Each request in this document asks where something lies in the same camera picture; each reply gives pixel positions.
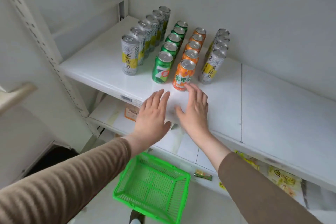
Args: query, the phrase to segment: brown sleeve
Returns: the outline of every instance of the brown sleeve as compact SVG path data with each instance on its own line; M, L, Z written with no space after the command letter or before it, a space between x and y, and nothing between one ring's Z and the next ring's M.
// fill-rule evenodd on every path
M69 222L126 166L128 142L114 139L0 190L0 223Z
M218 176L249 224L321 224L234 152L223 159Z

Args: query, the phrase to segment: hand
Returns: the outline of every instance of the hand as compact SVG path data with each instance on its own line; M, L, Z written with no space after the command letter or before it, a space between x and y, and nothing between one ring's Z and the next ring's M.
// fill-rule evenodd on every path
M175 106L175 111L188 135L193 140L197 140L210 134L207 119L208 96L193 83L184 86L189 92L187 108L184 113L180 106Z
M165 123L166 107L170 92L164 90L154 92L140 107L134 131L125 137L131 145L132 156L148 149L166 135L171 122Z

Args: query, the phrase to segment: plastic basket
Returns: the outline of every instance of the plastic basket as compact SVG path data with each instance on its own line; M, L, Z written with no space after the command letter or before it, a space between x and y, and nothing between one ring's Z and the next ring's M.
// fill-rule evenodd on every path
M188 197L190 174L147 153L127 164L113 198L164 223L179 223Z

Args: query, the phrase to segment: right hand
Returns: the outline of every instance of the right hand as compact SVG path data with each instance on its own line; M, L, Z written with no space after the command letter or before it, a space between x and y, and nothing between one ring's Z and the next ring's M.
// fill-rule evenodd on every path
M189 92L188 104L185 112L180 106L175 106L176 114L181 126L195 141L197 138L208 135L208 96L195 84L184 85Z

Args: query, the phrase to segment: orange can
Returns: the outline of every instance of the orange can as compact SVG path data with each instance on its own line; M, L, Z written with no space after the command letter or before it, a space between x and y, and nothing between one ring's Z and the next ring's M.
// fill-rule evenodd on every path
M190 38L189 38L189 41L196 41L198 42L201 47L204 43L204 39L203 39L203 36L202 35L198 35L198 34L193 34Z
M201 44L196 41L190 41L189 43L185 45L184 51L190 50L190 49L193 49L199 53L201 51Z
M207 31L204 28L195 28L193 34L198 34L203 37L203 41L207 37Z
M197 62L199 60L199 55L197 51L193 49L189 49L183 52L182 59L191 60L195 63L195 65L197 65Z
M196 64L193 61L183 59L177 66L173 87L180 91L186 90L184 85L190 83L190 80L195 73L195 67Z

